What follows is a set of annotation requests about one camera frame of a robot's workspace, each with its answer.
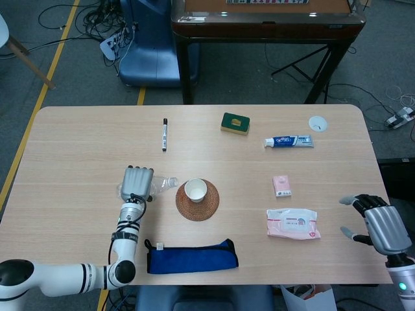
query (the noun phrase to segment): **blue pencil case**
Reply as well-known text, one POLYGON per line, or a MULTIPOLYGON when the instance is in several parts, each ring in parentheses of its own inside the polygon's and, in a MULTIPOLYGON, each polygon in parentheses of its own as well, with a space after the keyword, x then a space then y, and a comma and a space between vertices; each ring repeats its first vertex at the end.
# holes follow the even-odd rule
POLYGON ((220 244, 199 248, 163 248, 157 250, 144 241, 147 273, 169 274, 232 269, 239 266, 235 246, 228 238, 220 244))

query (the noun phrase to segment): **round rattan coaster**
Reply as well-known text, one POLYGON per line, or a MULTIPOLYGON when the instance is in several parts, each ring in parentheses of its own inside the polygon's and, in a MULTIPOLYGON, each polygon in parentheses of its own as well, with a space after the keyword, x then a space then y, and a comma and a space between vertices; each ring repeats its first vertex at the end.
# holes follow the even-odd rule
POLYGON ((216 187, 209 181, 203 179, 207 186, 207 192, 203 201, 199 203, 192 202, 184 192, 184 183, 176 193, 176 206, 183 217, 201 222, 215 214, 219 206, 219 193, 216 187))

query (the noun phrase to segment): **cup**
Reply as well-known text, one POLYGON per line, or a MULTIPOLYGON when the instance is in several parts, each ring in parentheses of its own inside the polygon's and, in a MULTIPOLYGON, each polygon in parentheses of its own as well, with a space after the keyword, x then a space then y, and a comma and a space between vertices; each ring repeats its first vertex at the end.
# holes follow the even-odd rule
POLYGON ((186 193, 186 196, 195 203, 201 202, 207 191, 208 186, 206 186, 206 183, 199 178, 190 179, 184 185, 184 192, 186 193))

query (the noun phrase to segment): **black marker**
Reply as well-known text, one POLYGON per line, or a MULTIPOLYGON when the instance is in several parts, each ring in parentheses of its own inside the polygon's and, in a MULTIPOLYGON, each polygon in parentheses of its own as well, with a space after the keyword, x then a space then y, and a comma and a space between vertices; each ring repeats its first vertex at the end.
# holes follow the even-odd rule
POLYGON ((163 151, 167 150, 167 119, 163 119, 163 140, 161 142, 161 148, 163 151))

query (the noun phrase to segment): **wooden table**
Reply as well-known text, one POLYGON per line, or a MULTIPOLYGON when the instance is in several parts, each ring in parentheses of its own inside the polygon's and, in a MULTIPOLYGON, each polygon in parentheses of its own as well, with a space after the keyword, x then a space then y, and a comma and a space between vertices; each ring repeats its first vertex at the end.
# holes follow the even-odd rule
POLYGON ((185 219, 176 190, 148 205, 141 224, 134 284, 295 284, 390 282, 384 256, 342 235, 364 233, 353 207, 338 199, 386 197, 362 113, 350 105, 117 106, 43 108, 32 131, 0 225, 0 262, 106 264, 121 200, 116 188, 127 165, 155 175, 206 178, 220 205, 203 222, 185 219), (220 131, 225 111, 251 118, 247 136, 220 131), (308 126, 325 117, 328 131, 308 126), (162 121, 169 120, 167 152, 162 121), (315 148, 271 149, 263 139, 311 134, 315 148), (287 174, 292 197, 275 198, 272 176, 287 174), (318 212, 321 240, 267 236, 267 209, 318 212), (235 242, 239 268, 208 273, 149 275, 145 238, 165 246, 235 242))
POLYGON ((325 44, 328 53, 313 77, 305 104, 314 104, 366 19, 359 1, 310 0, 307 4, 227 4, 225 0, 173 0, 184 104, 193 103, 188 46, 197 42, 325 44))

